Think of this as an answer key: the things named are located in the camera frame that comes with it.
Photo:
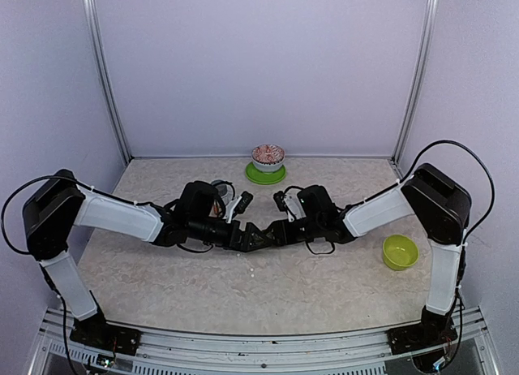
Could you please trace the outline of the amber bottle grey cap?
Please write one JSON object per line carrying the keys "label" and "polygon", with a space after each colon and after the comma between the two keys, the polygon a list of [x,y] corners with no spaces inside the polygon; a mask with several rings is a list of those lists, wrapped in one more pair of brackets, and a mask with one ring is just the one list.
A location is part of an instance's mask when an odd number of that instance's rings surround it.
{"label": "amber bottle grey cap", "polygon": [[216,179],[211,182],[211,185],[213,185],[218,190],[218,195],[222,199],[224,205],[228,205],[234,198],[235,190],[231,182],[222,179]]}

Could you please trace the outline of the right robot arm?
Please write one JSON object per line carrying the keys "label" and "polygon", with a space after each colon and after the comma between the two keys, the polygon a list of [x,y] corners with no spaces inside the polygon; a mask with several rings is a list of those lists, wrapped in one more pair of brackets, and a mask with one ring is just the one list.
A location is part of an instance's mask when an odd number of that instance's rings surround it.
{"label": "right robot arm", "polygon": [[348,244],[369,232],[414,215],[432,250],[431,285],[414,337],[430,346],[446,332],[463,276],[466,240],[475,230],[470,222],[472,199],[458,183],[428,163],[414,161],[405,176],[368,198],[338,208],[325,187],[299,189],[295,202],[284,192],[275,195],[284,220],[272,222],[263,235],[275,246],[324,239]]}

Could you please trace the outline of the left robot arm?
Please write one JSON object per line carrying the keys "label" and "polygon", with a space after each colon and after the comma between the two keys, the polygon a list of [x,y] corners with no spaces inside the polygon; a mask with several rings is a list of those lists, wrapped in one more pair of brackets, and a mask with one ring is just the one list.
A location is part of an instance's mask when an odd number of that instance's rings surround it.
{"label": "left robot arm", "polygon": [[114,330],[103,320],[100,306],[68,252],[73,227],[112,231],[163,248],[183,248],[188,239],[197,239],[211,248],[252,252],[274,243],[255,224],[241,227],[235,220],[251,203],[249,192],[225,203],[217,186],[194,181],[186,184],[178,199],[160,206],[100,191],[66,169],[39,180],[43,186],[23,206],[27,248],[14,251],[40,264],[50,287],[74,319],[82,322],[83,335],[98,347],[108,345]]}

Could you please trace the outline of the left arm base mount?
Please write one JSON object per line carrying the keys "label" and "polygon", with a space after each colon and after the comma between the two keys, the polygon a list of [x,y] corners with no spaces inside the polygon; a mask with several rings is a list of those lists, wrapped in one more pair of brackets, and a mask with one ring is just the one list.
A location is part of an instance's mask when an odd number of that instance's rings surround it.
{"label": "left arm base mount", "polygon": [[70,340],[84,346],[115,354],[135,356],[141,332],[137,329],[112,325],[105,321],[74,321]]}

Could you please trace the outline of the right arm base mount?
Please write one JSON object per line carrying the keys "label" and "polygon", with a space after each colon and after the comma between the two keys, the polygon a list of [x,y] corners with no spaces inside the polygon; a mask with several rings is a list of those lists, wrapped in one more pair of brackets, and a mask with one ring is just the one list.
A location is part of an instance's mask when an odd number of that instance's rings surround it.
{"label": "right arm base mount", "polygon": [[452,311],[439,315],[426,308],[422,309],[418,323],[393,327],[386,334],[393,355],[438,346],[458,338]]}

